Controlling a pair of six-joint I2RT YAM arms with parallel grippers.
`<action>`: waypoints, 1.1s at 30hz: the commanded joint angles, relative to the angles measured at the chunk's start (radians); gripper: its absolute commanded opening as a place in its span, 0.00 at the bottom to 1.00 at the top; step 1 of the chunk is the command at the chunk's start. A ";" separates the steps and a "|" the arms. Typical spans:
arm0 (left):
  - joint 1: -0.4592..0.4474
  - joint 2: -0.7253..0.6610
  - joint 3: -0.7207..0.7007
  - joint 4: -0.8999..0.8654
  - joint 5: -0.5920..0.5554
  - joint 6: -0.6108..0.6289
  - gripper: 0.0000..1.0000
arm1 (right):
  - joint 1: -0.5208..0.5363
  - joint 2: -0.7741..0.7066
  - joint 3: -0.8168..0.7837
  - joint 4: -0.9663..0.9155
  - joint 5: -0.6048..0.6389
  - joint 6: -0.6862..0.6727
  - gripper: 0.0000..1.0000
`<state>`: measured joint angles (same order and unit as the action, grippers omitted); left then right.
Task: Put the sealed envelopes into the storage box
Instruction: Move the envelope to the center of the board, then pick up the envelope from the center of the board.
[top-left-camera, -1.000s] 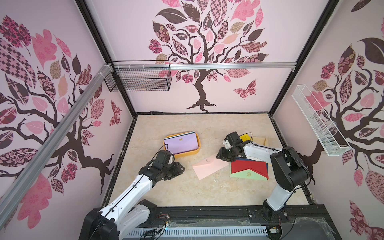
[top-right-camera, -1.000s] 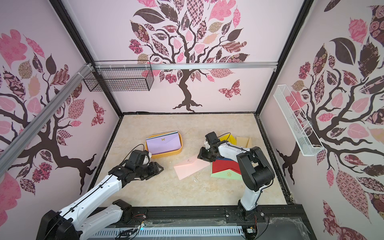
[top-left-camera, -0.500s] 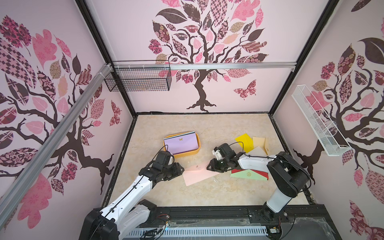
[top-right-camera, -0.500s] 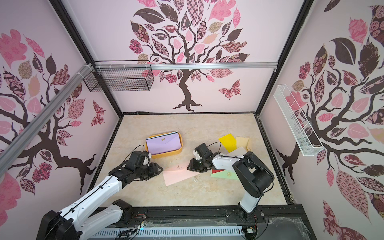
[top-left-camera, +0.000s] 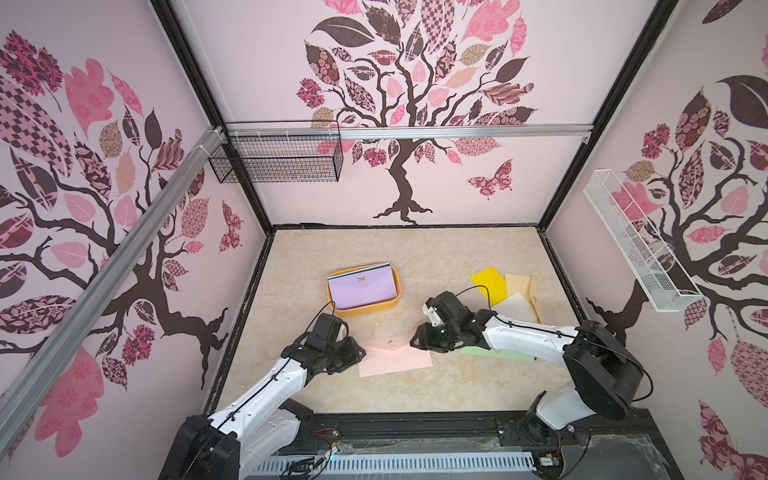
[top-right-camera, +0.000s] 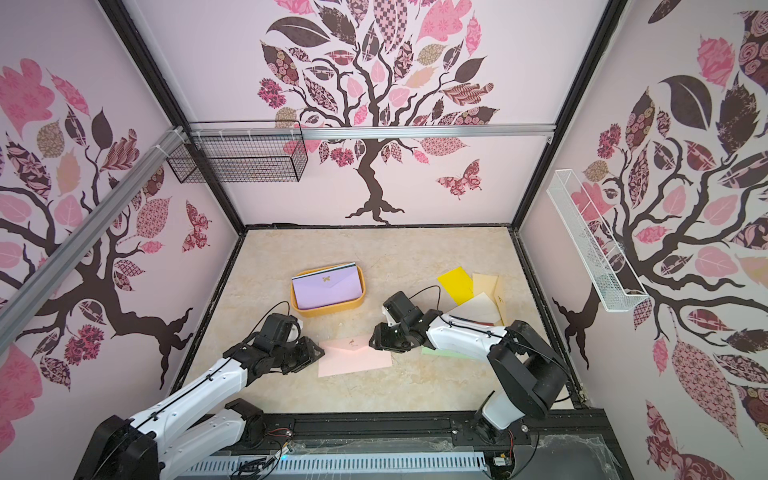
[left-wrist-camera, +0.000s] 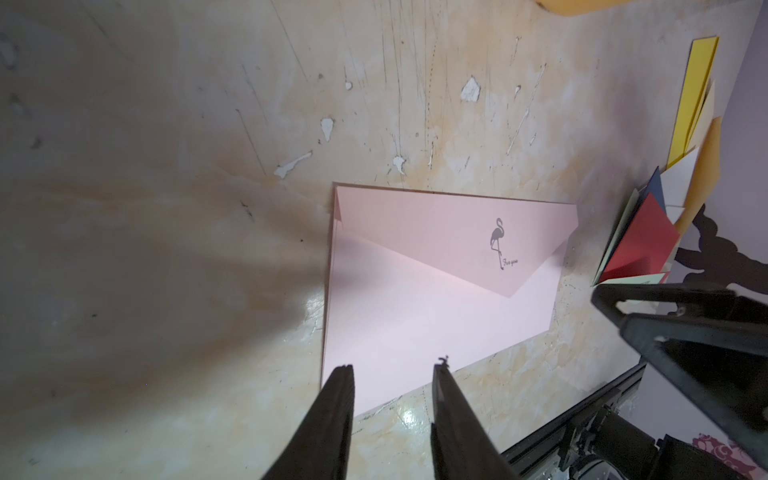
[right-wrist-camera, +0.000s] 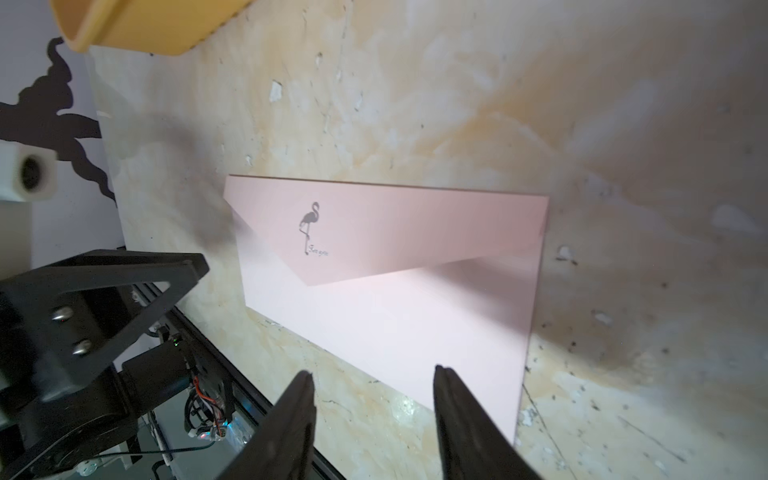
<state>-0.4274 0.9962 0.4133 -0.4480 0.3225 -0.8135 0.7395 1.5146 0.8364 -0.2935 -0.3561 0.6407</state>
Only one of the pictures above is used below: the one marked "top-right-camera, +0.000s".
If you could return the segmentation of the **yellow plastic storage box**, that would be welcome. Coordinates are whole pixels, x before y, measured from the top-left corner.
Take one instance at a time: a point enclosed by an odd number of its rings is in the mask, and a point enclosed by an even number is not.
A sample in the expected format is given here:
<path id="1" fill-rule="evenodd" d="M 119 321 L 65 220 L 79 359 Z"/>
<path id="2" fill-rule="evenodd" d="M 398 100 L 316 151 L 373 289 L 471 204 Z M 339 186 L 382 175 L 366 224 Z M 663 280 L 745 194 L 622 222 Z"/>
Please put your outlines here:
<path id="1" fill-rule="evenodd" d="M 303 272 L 301 274 L 316 272 L 316 271 L 318 271 L 320 269 L 306 271 L 306 272 Z M 352 300 L 352 301 L 348 301 L 348 302 L 345 302 L 345 303 L 336 304 L 336 305 L 330 305 L 330 306 L 326 306 L 326 307 L 322 307 L 322 308 L 316 308 L 316 309 L 310 309 L 310 310 L 302 310 L 302 309 L 299 309 L 297 307 L 297 305 L 296 305 L 296 300 L 295 300 L 295 296 L 294 296 L 294 293 L 293 293 L 293 287 L 291 285 L 291 301 L 292 301 L 293 307 L 299 313 L 301 313 L 302 315 L 304 315 L 306 317 L 315 317 L 315 316 L 327 315 L 327 314 L 332 314 L 332 313 L 338 313 L 338 312 L 341 312 L 341 311 L 350 310 L 350 309 L 354 309 L 354 308 L 359 307 L 362 304 L 362 302 L 364 300 L 364 297 L 365 297 L 365 294 L 366 294 L 366 284 L 365 284 L 365 279 L 364 279 L 364 275 L 362 273 L 362 270 L 360 269 L 360 267 L 358 265 L 357 265 L 357 269 L 358 269 L 360 280 L 362 281 L 362 286 L 363 286 L 363 293 L 362 293 L 362 295 L 358 299 Z"/>

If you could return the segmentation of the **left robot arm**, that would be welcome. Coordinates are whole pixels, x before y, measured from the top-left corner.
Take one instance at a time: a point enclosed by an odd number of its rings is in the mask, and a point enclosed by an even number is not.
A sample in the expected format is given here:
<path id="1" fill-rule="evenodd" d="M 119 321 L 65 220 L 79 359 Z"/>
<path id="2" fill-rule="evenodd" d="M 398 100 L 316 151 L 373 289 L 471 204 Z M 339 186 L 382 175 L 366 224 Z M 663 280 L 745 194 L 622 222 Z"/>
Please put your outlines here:
<path id="1" fill-rule="evenodd" d="M 257 448 L 267 436 L 264 412 L 239 392 L 267 374 L 298 373 L 324 354 L 296 317 L 271 313 L 189 385 L 128 419 L 104 420 L 74 476 L 175 479 L 222 449 Z"/>

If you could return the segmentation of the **pink envelope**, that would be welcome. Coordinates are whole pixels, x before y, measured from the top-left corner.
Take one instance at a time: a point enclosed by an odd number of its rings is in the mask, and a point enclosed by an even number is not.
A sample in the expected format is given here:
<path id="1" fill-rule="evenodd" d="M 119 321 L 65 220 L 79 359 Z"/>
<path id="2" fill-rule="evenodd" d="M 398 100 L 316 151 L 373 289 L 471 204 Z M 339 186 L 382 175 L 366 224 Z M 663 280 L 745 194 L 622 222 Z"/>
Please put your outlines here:
<path id="1" fill-rule="evenodd" d="M 320 347 L 324 355 L 318 361 L 318 377 L 390 368 L 391 354 L 371 348 L 368 342 L 369 338 L 366 336 L 321 342 Z"/>

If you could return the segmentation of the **light green envelope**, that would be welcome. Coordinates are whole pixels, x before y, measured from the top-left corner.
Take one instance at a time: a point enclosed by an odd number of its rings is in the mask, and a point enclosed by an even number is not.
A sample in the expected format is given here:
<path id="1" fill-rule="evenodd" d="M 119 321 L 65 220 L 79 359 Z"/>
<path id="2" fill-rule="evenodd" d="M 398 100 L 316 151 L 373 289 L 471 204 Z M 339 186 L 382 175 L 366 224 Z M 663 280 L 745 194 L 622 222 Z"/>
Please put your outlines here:
<path id="1" fill-rule="evenodd" d="M 422 347 L 421 348 L 421 354 L 422 355 L 428 355 L 428 356 L 437 356 L 437 357 L 446 357 L 446 358 L 454 358 L 454 359 L 463 359 L 463 360 L 474 360 L 473 357 L 454 352 L 451 350 L 433 350 L 430 348 Z"/>

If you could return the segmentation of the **purple envelope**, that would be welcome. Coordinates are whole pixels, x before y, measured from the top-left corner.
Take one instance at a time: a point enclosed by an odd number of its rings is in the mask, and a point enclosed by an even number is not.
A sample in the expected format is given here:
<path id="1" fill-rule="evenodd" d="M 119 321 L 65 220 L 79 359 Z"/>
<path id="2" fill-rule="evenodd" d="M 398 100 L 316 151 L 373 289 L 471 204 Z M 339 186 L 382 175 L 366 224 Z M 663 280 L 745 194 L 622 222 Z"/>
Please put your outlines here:
<path id="1" fill-rule="evenodd" d="M 291 279 L 296 305 L 310 310 L 358 299 L 363 293 L 354 263 L 320 269 Z"/>

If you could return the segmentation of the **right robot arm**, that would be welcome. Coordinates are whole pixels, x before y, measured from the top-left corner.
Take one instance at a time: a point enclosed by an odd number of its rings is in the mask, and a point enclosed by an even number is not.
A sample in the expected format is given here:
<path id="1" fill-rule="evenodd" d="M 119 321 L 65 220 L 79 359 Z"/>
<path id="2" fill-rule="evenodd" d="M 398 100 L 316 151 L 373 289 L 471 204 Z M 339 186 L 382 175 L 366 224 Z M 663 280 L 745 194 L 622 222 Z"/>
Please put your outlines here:
<path id="1" fill-rule="evenodd" d="M 490 326 L 439 309 L 426 312 L 399 291 L 383 304 L 387 320 L 375 326 L 369 346 L 406 353 L 416 347 L 451 351 L 492 368 L 501 389 L 476 411 L 473 429 L 486 443 L 525 417 L 544 420 L 570 380 L 565 362 L 528 323 Z"/>

